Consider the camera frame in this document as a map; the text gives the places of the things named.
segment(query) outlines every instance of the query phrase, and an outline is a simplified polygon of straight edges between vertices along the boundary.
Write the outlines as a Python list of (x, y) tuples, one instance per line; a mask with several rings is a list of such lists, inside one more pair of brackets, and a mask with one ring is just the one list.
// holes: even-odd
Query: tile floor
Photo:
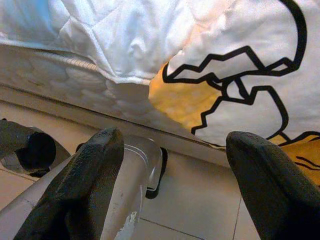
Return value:
[[(0, 119), (42, 129), (70, 153), (97, 130), (27, 108), (0, 102)], [(0, 209), (36, 178), (0, 166)], [(229, 168), (169, 153), (157, 198), (145, 199), (134, 240), (259, 240)]]

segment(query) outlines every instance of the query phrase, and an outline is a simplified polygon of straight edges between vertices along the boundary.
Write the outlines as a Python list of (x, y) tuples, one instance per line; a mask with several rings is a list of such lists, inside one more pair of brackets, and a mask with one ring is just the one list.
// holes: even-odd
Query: white fabric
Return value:
[[(219, 146), (231, 131), (294, 140), (320, 133), (319, 39), (319, 0), (236, 0), (168, 62), (164, 74), (171, 83), (222, 85), (216, 87), (222, 98), (203, 113), (202, 126), (195, 126), (197, 137)], [(243, 48), (251, 49), (260, 68)], [(283, 59), (289, 66), (267, 69)], [(236, 81), (248, 96), (240, 95)]]
[(73, 52), (142, 83), (233, 0), (0, 0), (0, 44)]

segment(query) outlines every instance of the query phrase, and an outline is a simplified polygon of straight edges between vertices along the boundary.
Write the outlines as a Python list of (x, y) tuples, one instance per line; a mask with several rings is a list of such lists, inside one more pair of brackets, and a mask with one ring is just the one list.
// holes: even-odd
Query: yellow fabric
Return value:
[[(187, 130), (201, 125), (201, 113), (209, 110), (221, 96), (221, 92), (203, 81), (199, 84), (165, 83), (163, 68), (150, 83), (149, 100), (159, 111), (181, 123)], [(320, 136), (302, 134), (296, 140), (286, 140), (276, 135), (270, 141), (282, 146), (282, 150), (302, 172), (320, 186)], [(225, 151), (224, 146), (213, 148)]]
[(163, 68), (150, 83), (150, 102), (189, 131), (201, 125), (201, 113), (212, 107), (221, 92), (210, 87), (207, 82), (165, 83), (162, 72)]

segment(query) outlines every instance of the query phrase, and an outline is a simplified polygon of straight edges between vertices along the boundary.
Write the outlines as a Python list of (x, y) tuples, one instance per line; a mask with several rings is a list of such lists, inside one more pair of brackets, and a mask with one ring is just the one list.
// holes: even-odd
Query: white quilted mattress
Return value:
[(0, 45), (0, 84), (154, 129), (190, 137), (149, 103), (149, 86), (116, 84), (89, 59)]

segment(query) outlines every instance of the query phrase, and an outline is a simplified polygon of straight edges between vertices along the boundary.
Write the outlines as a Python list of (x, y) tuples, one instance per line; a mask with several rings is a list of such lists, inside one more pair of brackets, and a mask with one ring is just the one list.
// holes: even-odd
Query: floor tile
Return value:
[(260, 240), (254, 222), (241, 198), (238, 220), (236, 223), (234, 240)]
[(160, 192), (143, 219), (210, 240), (231, 240), (240, 192), (229, 168), (170, 152)]
[(199, 240), (201, 238), (140, 219), (132, 240)]
[(34, 181), (0, 169), (0, 210), (33, 183)]

